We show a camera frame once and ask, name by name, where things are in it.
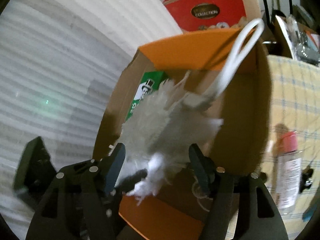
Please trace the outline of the clear bottle pink cap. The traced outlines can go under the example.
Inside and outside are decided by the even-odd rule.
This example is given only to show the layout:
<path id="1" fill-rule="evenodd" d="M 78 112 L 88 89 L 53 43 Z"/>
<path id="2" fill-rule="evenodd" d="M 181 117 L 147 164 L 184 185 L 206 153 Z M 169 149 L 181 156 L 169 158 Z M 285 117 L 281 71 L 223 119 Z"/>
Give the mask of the clear bottle pink cap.
<path id="1" fill-rule="evenodd" d="M 295 209 L 302 177 L 302 158 L 295 131 L 279 138 L 276 175 L 276 206 L 282 215 L 287 215 Z"/>

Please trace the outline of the white fluffy duster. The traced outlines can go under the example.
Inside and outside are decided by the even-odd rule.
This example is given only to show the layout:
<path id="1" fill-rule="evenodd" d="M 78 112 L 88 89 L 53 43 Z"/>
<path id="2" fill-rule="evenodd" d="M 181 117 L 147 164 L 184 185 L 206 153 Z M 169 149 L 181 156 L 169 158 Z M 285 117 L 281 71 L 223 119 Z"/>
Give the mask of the white fluffy duster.
<path id="1" fill-rule="evenodd" d="M 132 116 L 124 122 L 117 140 L 124 144 L 126 156 L 116 182 L 117 187 L 141 172 L 146 177 L 125 190 L 142 202 L 156 196 L 160 189 L 185 168 L 189 146 L 215 138 L 223 119 L 210 118 L 205 112 L 231 83 L 236 71 L 264 31 L 260 18 L 251 20 L 235 39 L 227 60 L 210 86 L 202 93 L 185 90 L 191 72 L 181 81 L 165 80 L 152 95 L 143 118 Z"/>

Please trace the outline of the green Darlie toothpaste box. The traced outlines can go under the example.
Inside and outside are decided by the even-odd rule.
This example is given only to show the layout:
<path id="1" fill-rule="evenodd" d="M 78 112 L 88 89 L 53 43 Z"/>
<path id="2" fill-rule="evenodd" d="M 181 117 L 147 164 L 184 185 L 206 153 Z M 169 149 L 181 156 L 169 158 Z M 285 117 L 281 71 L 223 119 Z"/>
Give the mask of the green Darlie toothpaste box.
<path id="1" fill-rule="evenodd" d="M 130 104 L 125 122 L 132 116 L 134 116 L 135 120 L 146 116 L 147 107 L 153 98 L 152 94 L 159 89 L 161 83 L 166 79 L 168 79 L 168 76 L 164 71 L 145 72 L 143 74 Z"/>

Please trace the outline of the blue silicone funnel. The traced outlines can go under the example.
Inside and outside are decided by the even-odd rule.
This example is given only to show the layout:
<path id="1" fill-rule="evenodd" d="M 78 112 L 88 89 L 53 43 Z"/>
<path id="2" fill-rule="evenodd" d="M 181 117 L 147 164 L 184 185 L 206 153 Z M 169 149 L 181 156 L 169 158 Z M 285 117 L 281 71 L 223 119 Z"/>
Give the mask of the blue silicone funnel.
<path id="1" fill-rule="evenodd" d="M 319 195 L 315 195 L 313 197 L 309 207 L 303 213 L 302 220 L 304 222 L 309 221 L 312 218 L 312 216 L 315 213 L 315 211 L 317 210 L 318 206 L 319 206 Z"/>

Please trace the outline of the black binder clip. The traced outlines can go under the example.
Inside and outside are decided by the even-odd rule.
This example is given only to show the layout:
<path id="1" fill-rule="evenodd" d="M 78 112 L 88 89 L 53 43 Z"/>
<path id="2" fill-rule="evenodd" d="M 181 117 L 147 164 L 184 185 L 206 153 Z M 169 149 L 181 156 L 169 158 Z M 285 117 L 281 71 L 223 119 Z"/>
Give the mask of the black binder clip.
<path id="1" fill-rule="evenodd" d="M 302 176 L 300 179 L 300 185 L 299 185 L 299 193 L 302 193 L 304 190 L 310 189 L 310 187 L 313 184 L 313 168 L 311 168 L 311 165 L 308 165 L 303 171 Z"/>

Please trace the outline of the orange cardboard fruit box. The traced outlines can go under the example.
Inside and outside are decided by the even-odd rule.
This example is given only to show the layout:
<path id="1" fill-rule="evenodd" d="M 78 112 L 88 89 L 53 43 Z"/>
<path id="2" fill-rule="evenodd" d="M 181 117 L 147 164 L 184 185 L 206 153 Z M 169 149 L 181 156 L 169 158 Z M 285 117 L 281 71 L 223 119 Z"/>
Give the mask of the orange cardboard fruit box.
<path id="1" fill-rule="evenodd" d="M 248 175 L 268 139 L 271 78 L 256 18 L 243 29 L 192 31 L 138 48 L 102 118 L 93 155 L 122 142 L 120 177 L 150 168 L 120 215 L 145 239 L 197 239 L 204 212 L 189 186 L 188 149 Z"/>

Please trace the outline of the white paper bag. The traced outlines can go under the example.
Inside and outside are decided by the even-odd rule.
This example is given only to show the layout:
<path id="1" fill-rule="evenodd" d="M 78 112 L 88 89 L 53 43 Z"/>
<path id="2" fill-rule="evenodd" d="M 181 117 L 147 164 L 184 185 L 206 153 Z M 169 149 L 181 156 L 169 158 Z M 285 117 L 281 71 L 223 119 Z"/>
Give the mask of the white paper bag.
<path id="1" fill-rule="evenodd" d="M 275 37 L 279 41 L 282 55 L 319 67 L 319 35 L 300 24 L 289 15 L 287 18 L 275 16 Z"/>

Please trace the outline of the red chocolate gift bag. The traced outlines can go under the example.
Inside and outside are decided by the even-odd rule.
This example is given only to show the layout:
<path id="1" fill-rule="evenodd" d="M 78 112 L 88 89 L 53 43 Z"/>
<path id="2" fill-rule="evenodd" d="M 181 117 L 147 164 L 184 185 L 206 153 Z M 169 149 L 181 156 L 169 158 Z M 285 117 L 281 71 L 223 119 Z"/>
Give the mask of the red chocolate gift bag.
<path id="1" fill-rule="evenodd" d="M 164 5 L 184 31 L 238 28 L 247 21 L 243 0 L 167 0 Z"/>

